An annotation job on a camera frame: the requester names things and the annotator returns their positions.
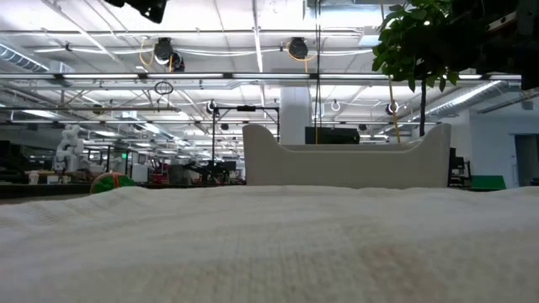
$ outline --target white cloth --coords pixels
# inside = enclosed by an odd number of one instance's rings
[[[539,302],[539,189],[123,188],[0,206],[0,302]]]

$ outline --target white robot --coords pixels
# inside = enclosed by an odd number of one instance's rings
[[[79,169],[79,157],[84,152],[83,139],[78,138],[80,130],[78,125],[66,125],[66,129],[61,133],[61,142],[54,158],[55,171],[74,172]]]

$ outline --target pillar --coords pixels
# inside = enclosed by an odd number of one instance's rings
[[[312,126],[309,87],[280,89],[280,144],[305,144],[305,127]]]

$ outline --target green object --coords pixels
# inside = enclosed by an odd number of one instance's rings
[[[126,175],[118,176],[118,187],[135,186],[135,181],[131,180]],[[115,188],[115,181],[111,174],[105,174],[99,177],[93,185],[93,194],[103,193]]]
[[[473,189],[507,189],[504,176],[472,176]]]

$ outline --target metal rack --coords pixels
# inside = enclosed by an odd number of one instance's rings
[[[216,120],[216,113],[220,110],[225,110],[223,114]],[[231,110],[237,110],[238,112],[254,112],[256,110],[262,110],[270,118],[271,122],[277,124],[277,141],[280,138],[280,108],[278,107],[264,107],[264,106],[214,106],[211,111],[211,178],[215,179],[215,163],[216,163],[216,124],[219,123]],[[268,111],[274,110],[277,113],[277,119],[275,119]],[[242,121],[242,124],[249,124],[254,121]]]

